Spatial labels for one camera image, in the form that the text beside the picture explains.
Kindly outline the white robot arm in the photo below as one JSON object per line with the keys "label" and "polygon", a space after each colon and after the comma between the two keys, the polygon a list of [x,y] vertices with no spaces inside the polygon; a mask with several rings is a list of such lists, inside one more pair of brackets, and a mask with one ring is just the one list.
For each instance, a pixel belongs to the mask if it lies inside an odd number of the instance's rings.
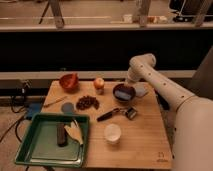
{"label": "white robot arm", "polygon": [[127,80],[146,80],[176,111],[172,171],[213,171],[213,100],[202,98],[154,69],[153,54],[130,59]]}

